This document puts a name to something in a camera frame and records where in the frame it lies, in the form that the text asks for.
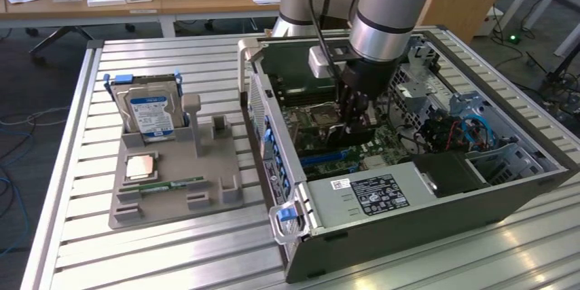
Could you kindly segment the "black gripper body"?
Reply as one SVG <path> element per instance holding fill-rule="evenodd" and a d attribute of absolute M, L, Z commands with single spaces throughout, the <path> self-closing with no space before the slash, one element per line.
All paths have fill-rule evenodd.
<path fill-rule="evenodd" d="M 385 91 L 399 68 L 400 60 L 375 62 L 367 59 L 347 61 L 341 81 L 355 92 L 373 101 Z"/>

